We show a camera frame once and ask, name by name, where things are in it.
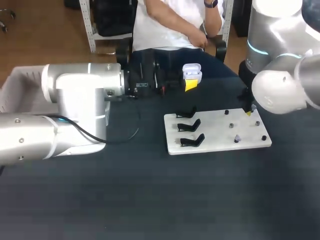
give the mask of white t-shirt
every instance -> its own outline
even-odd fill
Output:
[[[172,8],[180,17],[200,28],[206,16],[204,0],[161,0]],[[224,24],[223,0],[218,0],[218,10]],[[144,49],[173,50],[179,48],[197,48],[188,37],[171,30],[149,17],[144,0],[138,0],[133,29],[133,50]]]

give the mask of person's arm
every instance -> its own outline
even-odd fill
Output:
[[[179,16],[171,7],[161,0],[144,0],[147,14],[162,26],[186,35],[192,45],[204,48],[206,35],[192,23]]]
[[[213,2],[213,0],[204,0],[204,1],[207,4],[211,4]],[[218,1],[220,2],[214,8],[209,8],[209,7],[205,8],[204,28],[205,28],[206,34],[212,38],[219,33],[223,23],[221,19],[222,13],[219,12],[219,7],[222,8],[223,0],[218,0]]]

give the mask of person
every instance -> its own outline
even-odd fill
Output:
[[[234,73],[204,52],[207,36],[222,29],[224,0],[138,0],[133,28],[132,61],[140,63],[143,51],[154,49],[155,60],[165,70],[199,63],[203,78],[223,78]]]

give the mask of hand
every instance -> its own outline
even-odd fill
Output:
[[[194,29],[190,31],[187,37],[190,43],[195,47],[204,49],[208,44],[206,35],[196,27],[194,27]]]

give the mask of black jeans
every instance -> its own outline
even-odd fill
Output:
[[[140,66],[144,50],[134,51],[131,62]],[[182,70],[185,64],[200,64],[203,78],[230,78],[237,75],[223,62],[202,49],[181,48],[179,50],[154,50],[154,58],[166,71]]]

